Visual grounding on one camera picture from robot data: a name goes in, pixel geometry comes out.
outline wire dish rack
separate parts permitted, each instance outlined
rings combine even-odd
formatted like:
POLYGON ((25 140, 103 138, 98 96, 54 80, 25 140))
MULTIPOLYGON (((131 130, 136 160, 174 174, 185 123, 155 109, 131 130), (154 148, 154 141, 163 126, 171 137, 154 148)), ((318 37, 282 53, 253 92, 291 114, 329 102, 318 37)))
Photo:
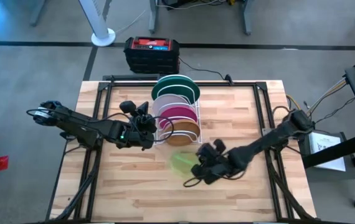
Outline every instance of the wire dish rack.
MULTIPOLYGON (((188 88, 191 90, 192 92, 192 99, 193 99, 193 102, 195 102, 193 105, 190 105, 189 103, 168 103, 162 107, 160 107, 160 109, 157 111, 156 114, 154 114, 154 116, 160 116, 160 111, 167 107, 167 106, 171 106, 171 105, 184 105, 184 106, 189 106, 190 108, 193 109, 193 111, 196 113, 196 116, 197 116, 197 121, 194 121, 192 118, 188 118, 187 116, 172 116, 172 117, 169 117, 170 119, 173 119, 173 118, 182 118, 182 119, 190 119, 194 122, 197 123, 199 129, 200 129, 200 135, 197 136, 194 132, 191 132, 191 131, 173 131, 173 134, 172 136, 186 136, 187 138, 189 138, 192 142, 195 142, 195 143, 198 143, 198 144, 202 144, 202 129, 201 129, 201 115, 200 115, 200 99, 198 99, 196 101, 196 96, 195 96, 195 93, 194 93, 194 90, 188 86, 185 86, 185 85, 169 85, 169 86, 166 86, 162 89, 160 89, 158 92, 157 92, 157 97, 159 97, 159 93, 161 93, 163 90, 167 89, 167 88, 171 88, 171 87, 183 87, 183 88, 188 88)), ((184 96, 184 95, 177 95, 177 96, 181 96, 183 97, 187 102, 190 102, 189 98, 187 96, 184 96)), ((159 126, 159 124, 161 122, 164 122, 166 121, 166 119, 162 119, 162 118, 156 118, 156 126, 157 126, 157 131, 155 132, 154 134, 154 137, 155 137, 155 140, 160 140, 160 139, 164 139, 166 137, 169 136, 169 134, 171 133, 170 131, 168 132, 163 132, 164 129, 161 128, 159 126)), ((155 144, 162 144, 164 143, 165 141, 160 141, 160 142, 155 142, 155 144)))

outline red battery box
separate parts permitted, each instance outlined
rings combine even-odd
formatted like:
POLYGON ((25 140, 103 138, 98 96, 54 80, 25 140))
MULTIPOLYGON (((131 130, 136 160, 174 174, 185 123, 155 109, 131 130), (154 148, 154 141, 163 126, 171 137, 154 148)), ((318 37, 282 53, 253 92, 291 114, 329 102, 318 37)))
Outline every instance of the red battery box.
POLYGON ((179 43, 157 37, 131 37, 125 42, 126 61, 135 73, 179 73, 179 43))

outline gray floor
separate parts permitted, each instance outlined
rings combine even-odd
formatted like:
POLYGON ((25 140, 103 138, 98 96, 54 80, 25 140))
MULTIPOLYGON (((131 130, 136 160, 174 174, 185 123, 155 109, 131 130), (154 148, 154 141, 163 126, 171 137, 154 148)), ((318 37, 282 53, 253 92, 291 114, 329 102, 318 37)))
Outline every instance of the gray floor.
MULTIPOLYGON (((0 1, 0 40, 86 42, 91 30, 78 1, 49 1, 35 28, 29 26, 33 1, 0 1)), ((147 1, 114 0, 107 24, 118 30, 148 7, 147 1)), ((185 43, 355 45, 353 0, 256 0, 253 35, 242 33, 239 4, 201 6, 190 10, 160 9, 158 32, 185 43)), ((124 32, 146 36, 148 11, 124 32)), ((0 172, 0 223, 43 220, 64 146, 59 131, 35 124, 25 110, 45 100, 73 108, 91 47, 0 47, 0 156, 9 155, 0 172)), ((103 75, 131 74, 121 48, 98 49, 91 80, 103 75)), ((231 74, 236 80, 281 79, 286 92, 303 106, 314 102, 355 64, 355 51, 181 49, 181 57, 198 68, 231 74)), ((215 80, 212 73, 181 73, 215 80)), ((321 118, 353 94, 349 88, 325 100, 314 114, 321 118)), ((318 129, 355 136, 355 102, 318 129)), ((310 182, 318 217, 355 223, 355 181, 310 182)))

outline green plate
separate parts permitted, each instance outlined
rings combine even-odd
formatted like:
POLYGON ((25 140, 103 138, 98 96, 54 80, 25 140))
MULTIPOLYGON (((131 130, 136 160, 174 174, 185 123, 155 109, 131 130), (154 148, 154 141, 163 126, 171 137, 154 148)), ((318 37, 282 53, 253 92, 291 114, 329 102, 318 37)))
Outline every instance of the green plate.
POLYGON ((182 95, 185 96, 189 99, 190 104, 194 104, 198 98, 200 97, 200 89, 198 88, 197 84, 195 84, 193 81, 188 80, 186 77, 169 77, 164 80, 161 80, 161 82, 157 83, 153 90, 151 91, 151 97, 153 97, 153 100, 155 100, 158 96, 157 93, 159 92, 158 96, 161 96, 163 94, 175 94, 175 95, 182 95), (192 91, 189 89, 191 88, 194 91, 194 99, 192 95, 192 91))
POLYGON ((170 79, 170 78, 172 78, 172 77, 182 77, 182 78, 185 78, 185 79, 187 79, 187 80, 193 82, 193 80, 192 80, 190 77, 187 77, 187 76, 185 76, 185 75, 167 75, 167 76, 164 76, 164 77, 160 78, 160 79, 158 80, 158 82, 165 81, 165 80, 170 79))

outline wooden tabletop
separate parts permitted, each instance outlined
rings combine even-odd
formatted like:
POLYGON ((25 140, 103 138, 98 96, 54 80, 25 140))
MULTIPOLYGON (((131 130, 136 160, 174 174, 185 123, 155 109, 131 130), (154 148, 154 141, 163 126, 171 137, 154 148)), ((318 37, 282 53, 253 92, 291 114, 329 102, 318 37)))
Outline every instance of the wooden tabletop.
MULTIPOLYGON (((266 81, 272 108, 287 106, 283 82, 266 81)), ((98 82, 83 82, 76 111, 92 116, 98 82)), ((151 87, 113 87, 108 114, 120 112, 119 104, 132 100, 136 105, 153 101, 151 87)), ((265 121, 266 109, 262 101, 265 121)), ((201 129, 203 142, 221 138, 228 149, 243 146, 260 135, 257 109, 250 87, 201 87, 201 129)), ((277 110, 279 124, 286 111, 277 110)), ((122 116, 113 119, 126 120, 122 116)), ((71 142, 66 150, 76 147, 71 142)), ((291 147, 298 149, 295 142, 291 147)), ((264 153, 256 155, 245 175, 235 181, 220 179, 206 185, 183 187, 187 177, 172 171, 169 161, 173 152, 196 152, 198 144, 171 147, 154 145, 142 152, 140 148, 117 149, 103 145, 98 175, 93 222, 254 222, 275 221, 270 184, 264 153)), ((54 218, 75 195, 85 155, 79 149, 64 157, 50 217, 54 218)), ((291 150, 282 151, 288 188, 303 208, 315 216, 309 185, 301 156, 291 150)), ((84 197, 81 214, 86 211, 84 197)), ((285 214, 283 199, 280 199, 285 214)))

